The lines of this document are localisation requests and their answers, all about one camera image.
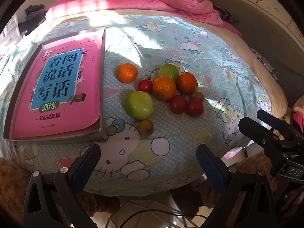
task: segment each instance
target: mattress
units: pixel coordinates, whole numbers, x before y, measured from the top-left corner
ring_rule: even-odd
[[[282,89],[235,33],[167,12],[104,10],[44,22],[7,54],[0,64],[1,130],[14,85],[40,42],[95,27],[106,27],[104,104],[107,126],[115,128],[115,133],[95,141],[101,147],[101,159],[86,186],[89,192],[144,196],[185,185],[202,174],[197,145],[206,143],[222,157],[249,142],[238,131],[242,117],[257,120],[257,110],[263,109],[281,118],[287,110]],[[115,77],[116,67],[124,62],[137,65],[139,78],[152,80],[165,63],[176,65],[180,74],[191,72],[198,80],[198,91],[206,97],[204,114],[196,119],[176,116],[166,102],[153,98],[155,131],[143,137],[138,121],[124,107],[137,83],[122,84]],[[0,140],[0,148],[5,158],[29,170],[51,173],[69,166],[90,143],[87,138]]]

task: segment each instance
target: green label on book cover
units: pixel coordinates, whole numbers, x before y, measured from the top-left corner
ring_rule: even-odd
[[[59,101],[57,101],[57,100],[51,101],[51,102],[40,105],[39,112],[43,113],[43,112],[53,111],[53,110],[56,110],[58,107],[59,107]]]

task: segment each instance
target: white star illustration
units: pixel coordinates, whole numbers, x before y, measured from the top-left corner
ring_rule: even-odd
[[[81,76],[81,78],[77,78],[75,82],[76,84],[78,84],[78,83],[82,83],[82,81],[84,81],[83,76]]]

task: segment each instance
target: gray patterned cloth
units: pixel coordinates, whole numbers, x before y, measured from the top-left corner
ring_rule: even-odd
[[[256,112],[270,112],[271,103],[258,78],[236,52],[207,29],[176,17],[117,15],[107,20],[75,19],[51,28],[35,30],[0,63],[0,133],[16,81],[43,40],[92,27],[106,27],[104,60],[104,115],[108,137],[97,138],[101,159],[86,190],[108,196],[144,196],[183,186],[202,175],[196,148],[207,144],[222,157],[249,139],[238,130],[238,122]],[[137,81],[123,84],[115,69],[125,62],[138,68]],[[139,121],[125,110],[128,93],[142,78],[157,77],[165,63],[179,74],[190,72],[202,92],[204,114],[192,118],[174,114],[168,102],[152,97],[155,112],[150,118],[155,130],[149,137],[138,131]],[[0,139],[3,157],[31,171],[56,172],[70,165],[90,145],[87,137],[63,141],[12,142]]]
[[[271,66],[271,64],[268,62],[268,60],[265,57],[263,57],[259,52],[257,52],[253,48],[250,48],[250,49],[256,55],[257,59],[264,65],[264,67],[271,74],[271,76],[277,81],[278,80],[278,73],[274,69],[274,67]]]

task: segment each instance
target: gray headboard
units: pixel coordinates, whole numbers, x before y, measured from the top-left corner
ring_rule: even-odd
[[[292,108],[304,93],[303,49],[276,21],[254,6],[242,0],[210,1],[236,17],[239,23],[233,26],[242,33],[242,39],[277,70],[278,84]]]

